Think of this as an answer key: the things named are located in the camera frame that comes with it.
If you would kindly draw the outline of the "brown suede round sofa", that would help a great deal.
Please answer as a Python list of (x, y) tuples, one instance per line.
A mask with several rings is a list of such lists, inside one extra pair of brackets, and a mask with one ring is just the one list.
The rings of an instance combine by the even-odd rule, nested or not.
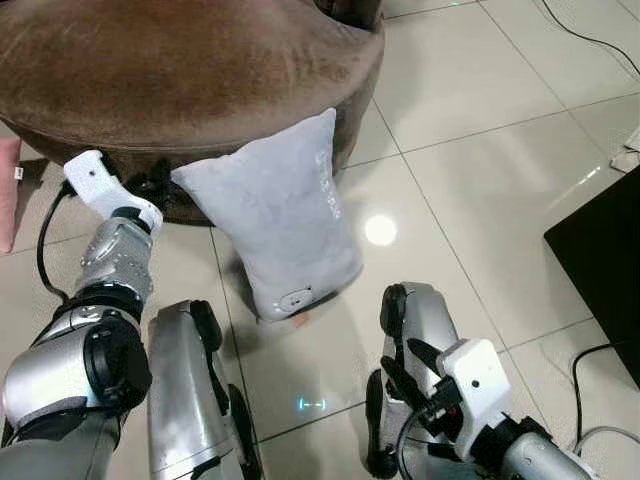
[(129, 189), (312, 116), (334, 186), (370, 108), (385, 0), (0, 0), (0, 124), (52, 164), (97, 150)]

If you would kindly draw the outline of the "grey pillow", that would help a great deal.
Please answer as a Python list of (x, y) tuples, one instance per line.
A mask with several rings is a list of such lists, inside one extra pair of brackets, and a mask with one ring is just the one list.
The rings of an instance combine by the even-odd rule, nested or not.
[(262, 323), (298, 314), (364, 268), (333, 175), (337, 113), (310, 116), (172, 179), (236, 251)]

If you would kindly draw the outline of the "silver robot left leg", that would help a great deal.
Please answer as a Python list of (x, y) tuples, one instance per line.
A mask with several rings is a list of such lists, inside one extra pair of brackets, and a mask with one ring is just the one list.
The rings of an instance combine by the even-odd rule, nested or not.
[(151, 480), (262, 480), (250, 407), (221, 365), (210, 303), (160, 308), (148, 330)]

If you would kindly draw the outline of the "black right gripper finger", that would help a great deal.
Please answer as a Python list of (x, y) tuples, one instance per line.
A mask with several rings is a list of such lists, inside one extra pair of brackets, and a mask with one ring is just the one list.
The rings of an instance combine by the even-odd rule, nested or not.
[(429, 396), (422, 392), (417, 381), (404, 369), (401, 361), (394, 357), (381, 356), (380, 365), (396, 392), (394, 397), (406, 403), (411, 410), (420, 410), (422, 407), (429, 406)]
[(445, 374), (440, 374), (438, 360), (442, 352), (434, 346), (430, 346), (425, 340), (420, 338), (408, 338), (407, 348), (412, 356), (415, 356), (417, 360), (424, 365), (425, 369), (433, 374), (435, 381), (444, 378)]

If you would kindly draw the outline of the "black box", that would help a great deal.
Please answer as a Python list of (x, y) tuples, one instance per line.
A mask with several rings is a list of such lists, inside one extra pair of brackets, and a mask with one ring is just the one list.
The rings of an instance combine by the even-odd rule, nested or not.
[(623, 175), (543, 234), (550, 251), (588, 306), (625, 366), (640, 380), (640, 174)]

